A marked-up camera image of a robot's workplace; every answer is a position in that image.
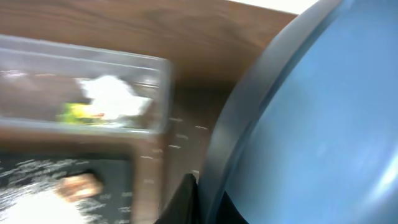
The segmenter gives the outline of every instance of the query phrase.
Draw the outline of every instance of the transparent box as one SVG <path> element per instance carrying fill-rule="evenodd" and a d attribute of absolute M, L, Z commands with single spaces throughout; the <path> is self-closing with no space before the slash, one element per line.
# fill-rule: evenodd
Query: transparent box
<path fill-rule="evenodd" d="M 170 72 L 163 58 L 0 35 L 0 126 L 78 134 L 161 133 L 168 120 Z M 127 84 L 134 98 L 149 99 L 145 110 L 125 113 L 136 107 L 123 101 L 132 96 L 122 97 L 107 87 L 101 94 L 112 101 L 105 105 L 112 106 L 102 103 L 102 108 L 123 108 L 123 115 L 117 121 L 101 119 L 104 113 L 86 115 L 93 99 L 85 96 L 78 80 L 104 75 Z M 79 116 L 69 119 L 71 114 Z"/>

